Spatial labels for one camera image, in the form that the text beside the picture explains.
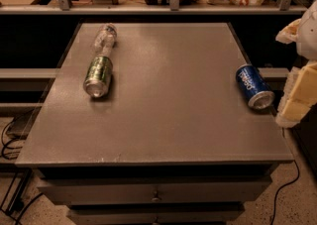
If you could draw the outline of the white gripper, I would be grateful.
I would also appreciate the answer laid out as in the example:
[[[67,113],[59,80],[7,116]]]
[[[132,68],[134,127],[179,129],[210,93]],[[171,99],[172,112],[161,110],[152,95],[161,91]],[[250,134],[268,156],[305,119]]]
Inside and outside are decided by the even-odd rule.
[[[281,31],[275,39],[283,44],[296,42],[297,53],[307,59],[317,59],[317,1]],[[317,61],[301,68],[293,67],[287,76],[275,122],[283,128],[298,124],[317,104]]]

